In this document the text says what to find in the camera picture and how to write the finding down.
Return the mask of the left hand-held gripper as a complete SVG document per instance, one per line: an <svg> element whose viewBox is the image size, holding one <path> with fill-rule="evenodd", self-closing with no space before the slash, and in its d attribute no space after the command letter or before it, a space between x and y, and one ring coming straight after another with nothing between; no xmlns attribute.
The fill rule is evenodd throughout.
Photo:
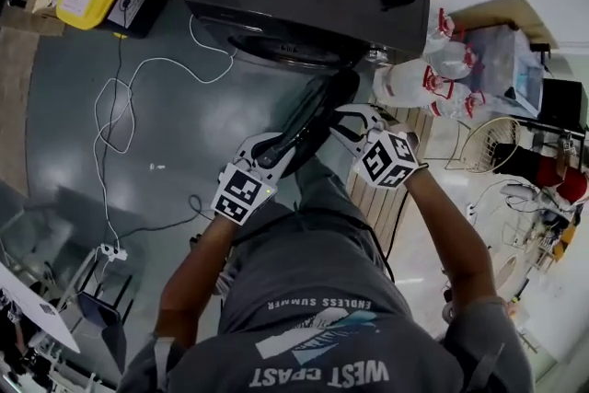
<svg viewBox="0 0 589 393"><path fill-rule="evenodd" d="M266 132L244 140L219 175L211 209L230 221L245 222L276 192L296 153L294 144L283 142L283 133Z"/></svg>

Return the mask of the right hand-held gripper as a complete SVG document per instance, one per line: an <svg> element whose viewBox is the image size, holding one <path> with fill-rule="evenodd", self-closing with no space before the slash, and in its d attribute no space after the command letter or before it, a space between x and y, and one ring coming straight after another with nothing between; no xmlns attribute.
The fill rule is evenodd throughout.
<svg viewBox="0 0 589 393"><path fill-rule="evenodd" d="M369 103L346 104L336 111L361 118L364 127L375 127L382 121L381 113ZM407 124L397 123L391 129L373 128L367 135L343 125L330 126L329 132L352 154L360 154L352 168L374 188L395 189L420 167L416 156L420 140Z"/></svg>

